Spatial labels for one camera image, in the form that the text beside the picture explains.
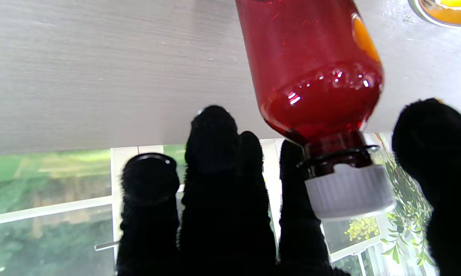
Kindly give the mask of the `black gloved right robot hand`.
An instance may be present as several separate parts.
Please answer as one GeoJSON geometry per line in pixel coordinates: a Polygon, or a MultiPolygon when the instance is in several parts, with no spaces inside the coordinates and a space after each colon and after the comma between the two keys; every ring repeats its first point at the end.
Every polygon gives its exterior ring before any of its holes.
{"type": "MultiPolygon", "coordinates": [[[[461,276],[461,115],[434,98],[402,110],[392,135],[401,167],[433,208],[426,227],[441,276],[461,276]]],[[[224,108],[210,105],[191,123],[183,221],[176,161],[134,156],[122,172],[123,207],[117,276],[346,276],[329,261],[320,220],[306,195],[301,148],[283,142],[280,261],[268,215],[259,139],[237,132],[224,108]]]]}

